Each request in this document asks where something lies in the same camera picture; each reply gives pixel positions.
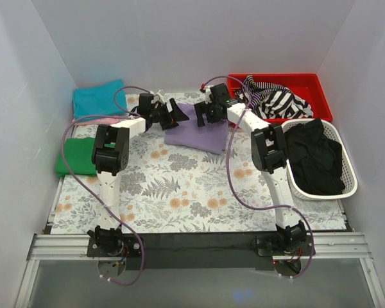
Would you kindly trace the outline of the red plastic bin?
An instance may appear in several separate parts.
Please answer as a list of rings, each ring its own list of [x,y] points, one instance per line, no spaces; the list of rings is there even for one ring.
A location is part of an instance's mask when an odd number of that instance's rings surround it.
[[[228,89],[231,95],[235,96],[234,90],[241,87],[246,90],[243,81],[249,75],[255,78],[255,81],[270,82],[281,84],[289,88],[297,96],[308,101],[314,112],[314,119],[320,118],[326,121],[332,120],[332,114],[323,93],[320,81],[316,74],[312,73],[284,73],[284,74],[231,74],[228,79]],[[283,123],[290,119],[263,119],[271,123]]]

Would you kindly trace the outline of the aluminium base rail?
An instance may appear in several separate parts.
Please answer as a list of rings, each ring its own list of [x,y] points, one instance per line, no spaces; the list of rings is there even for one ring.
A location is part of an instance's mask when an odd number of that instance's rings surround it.
[[[307,252],[255,253],[252,233],[146,234],[146,263],[89,257],[87,235],[33,238],[17,307],[385,307],[362,233],[315,235]]]

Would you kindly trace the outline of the green folded t shirt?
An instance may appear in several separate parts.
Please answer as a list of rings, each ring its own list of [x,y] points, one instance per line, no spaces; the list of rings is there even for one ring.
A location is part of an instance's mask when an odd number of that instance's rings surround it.
[[[96,176],[92,163],[94,138],[68,138],[64,144],[65,159],[76,175]]]

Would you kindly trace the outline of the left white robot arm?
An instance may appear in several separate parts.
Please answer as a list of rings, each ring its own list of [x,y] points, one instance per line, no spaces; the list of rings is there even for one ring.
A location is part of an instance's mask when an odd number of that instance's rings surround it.
[[[189,120],[173,98],[165,103],[160,94],[140,94],[138,105],[131,112],[137,114],[135,119],[99,125],[92,150],[104,212],[96,228],[88,234],[94,241],[93,248],[111,257],[126,255],[128,251],[119,220],[119,189],[129,161],[130,140],[147,132],[155,123],[168,130]]]

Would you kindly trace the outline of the black garment in basket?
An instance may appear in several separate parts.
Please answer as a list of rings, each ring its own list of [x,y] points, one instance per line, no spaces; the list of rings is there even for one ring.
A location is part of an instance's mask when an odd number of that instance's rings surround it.
[[[297,186],[313,195],[341,194],[342,145],[324,134],[321,119],[296,124],[284,135]]]

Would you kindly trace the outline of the pink folded t shirt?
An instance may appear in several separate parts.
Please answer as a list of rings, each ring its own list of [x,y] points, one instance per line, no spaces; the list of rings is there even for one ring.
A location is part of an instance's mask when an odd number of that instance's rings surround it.
[[[121,118],[115,118],[115,117],[90,117],[90,118],[78,118],[73,120],[74,125],[99,125],[99,124],[116,124],[121,122]]]

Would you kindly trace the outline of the teal folded t shirt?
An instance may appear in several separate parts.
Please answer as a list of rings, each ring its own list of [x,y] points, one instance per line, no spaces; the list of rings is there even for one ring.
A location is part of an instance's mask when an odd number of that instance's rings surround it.
[[[114,103],[116,101],[121,107],[127,109],[126,96],[124,92],[114,94],[124,87],[121,80],[115,80],[96,87],[76,89],[73,92],[74,119],[89,115],[111,116],[122,114],[123,111]]]

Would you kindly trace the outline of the lilac purple t shirt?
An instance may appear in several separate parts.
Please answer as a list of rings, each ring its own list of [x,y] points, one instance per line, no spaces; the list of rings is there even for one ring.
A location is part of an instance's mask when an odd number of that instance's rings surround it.
[[[189,117],[189,120],[179,122],[176,128],[166,130],[164,142],[221,154],[227,145],[228,123],[226,121],[214,124],[205,123],[205,126],[198,127],[194,105],[181,103],[179,107]]]

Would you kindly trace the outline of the black white striped shirt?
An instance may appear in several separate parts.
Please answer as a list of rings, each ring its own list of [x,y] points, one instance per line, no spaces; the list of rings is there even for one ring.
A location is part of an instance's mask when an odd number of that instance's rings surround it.
[[[313,118],[312,106],[289,88],[276,83],[255,81],[249,75],[243,81],[246,87],[234,90],[241,99],[251,95],[251,111],[262,119]]]

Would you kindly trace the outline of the white perforated laundry basket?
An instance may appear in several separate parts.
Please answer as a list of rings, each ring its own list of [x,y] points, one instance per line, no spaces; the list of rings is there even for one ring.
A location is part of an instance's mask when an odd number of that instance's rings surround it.
[[[284,130],[284,133],[287,132],[291,127],[295,126],[296,124],[304,124],[309,121],[312,121],[314,119],[293,119],[286,121],[283,125],[282,128]],[[313,194],[308,194],[306,192],[303,192],[295,183],[295,179],[291,170],[291,164],[289,162],[289,167],[287,169],[288,173],[288,178],[289,178],[289,185],[292,190],[292,193],[304,200],[336,200],[336,199],[343,199],[343,198],[348,198],[351,197],[353,194],[356,193],[357,188],[358,188],[358,181],[357,177],[355,175],[354,168],[352,166],[350,157],[346,151],[346,148],[343,144],[343,141],[341,140],[341,137],[335,128],[334,125],[329,123],[328,121],[321,120],[323,123],[324,127],[324,134],[329,138],[332,139],[333,141],[337,141],[342,145],[342,175],[341,175],[341,180],[345,184],[345,189],[341,194],[337,195],[330,195],[330,196],[319,196],[319,195],[313,195]]]

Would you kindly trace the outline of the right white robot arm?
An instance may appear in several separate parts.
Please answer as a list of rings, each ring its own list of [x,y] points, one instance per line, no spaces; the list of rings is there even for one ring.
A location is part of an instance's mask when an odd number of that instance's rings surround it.
[[[231,134],[227,146],[227,179],[232,194],[241,205],[259,212],[275,211],[276,234],[260,241],[261,248],[281,251],[285,255],[301,252],[302,245],[307,242],[309,224],[294,207],[287,179],[287,146],[282,127],[255,115],[249,108],[249,98],[232,98],[224,83],[203,84],[200,92],[205,94],[205,100],[194,105],[199,127],[227,120],[235,124],[235,129],[240,128],[250,136],[252,162],[267,183],[273,205],[248,205],[235,192],[230,174],[230,151],[235,133]]]

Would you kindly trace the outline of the floral patterned table cloth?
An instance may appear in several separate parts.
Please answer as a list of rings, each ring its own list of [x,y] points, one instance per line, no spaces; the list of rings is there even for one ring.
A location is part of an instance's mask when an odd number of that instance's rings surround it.
[[[225,152],[211,154],[167,145],[159,124],[132,139],[130,159],[120,187],[121,220],[137,233],[249,232],[275,228],[275,212],[254,211],[234,198],[227,180]],[[234,135],[230,174],[239,197],[254,207],[272,205],[266,182],[253,166],[250,137]],[[104,208],[72,176],[64,177],[51,234],[85,234]],[[293,197],[314,231],[346,230],[336,200]]]

